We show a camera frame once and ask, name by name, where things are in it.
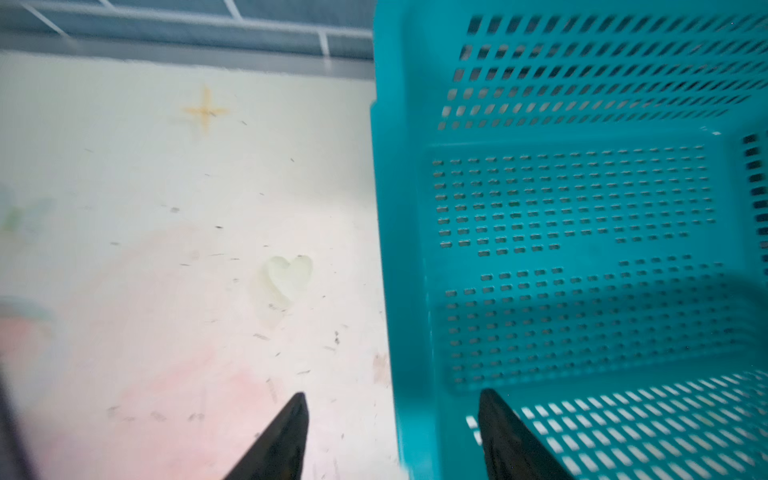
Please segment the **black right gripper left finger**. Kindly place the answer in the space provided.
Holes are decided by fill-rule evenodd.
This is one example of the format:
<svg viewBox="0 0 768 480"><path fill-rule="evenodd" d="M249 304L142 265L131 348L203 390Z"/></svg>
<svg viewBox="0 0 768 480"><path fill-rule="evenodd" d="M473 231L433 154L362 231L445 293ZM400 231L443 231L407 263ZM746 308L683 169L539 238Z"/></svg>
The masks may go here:
<svg viewBox="0 0 768 480"><path fill-rule="evenodd" d="M309 429L303 392L294 394L254 444L226 475L226 480L299 480Z"/></svg>

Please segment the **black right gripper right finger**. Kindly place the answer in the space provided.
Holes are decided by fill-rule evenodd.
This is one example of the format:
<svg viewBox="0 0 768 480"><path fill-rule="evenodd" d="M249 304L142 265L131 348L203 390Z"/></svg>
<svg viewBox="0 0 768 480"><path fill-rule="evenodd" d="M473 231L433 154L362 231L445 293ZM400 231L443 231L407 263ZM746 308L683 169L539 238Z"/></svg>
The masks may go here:
<svg viewBox="0 0 768 480"><path fill-rule="evenodd" d="M490 480L572 480L493 389L480 393L478 425Z"/></svg>

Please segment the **teal plastic basket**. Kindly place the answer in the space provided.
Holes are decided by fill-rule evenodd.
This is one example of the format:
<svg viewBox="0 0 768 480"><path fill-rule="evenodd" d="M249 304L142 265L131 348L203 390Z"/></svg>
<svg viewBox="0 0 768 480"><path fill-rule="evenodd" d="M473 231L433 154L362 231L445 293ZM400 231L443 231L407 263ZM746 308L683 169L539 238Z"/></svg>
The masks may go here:
<svg viewBox="0 0 768 480"><path fill-rule="evenodd" d="M767 5L381 1L396 431L489 479L495 390L573 479L767 475Z"/></svg>

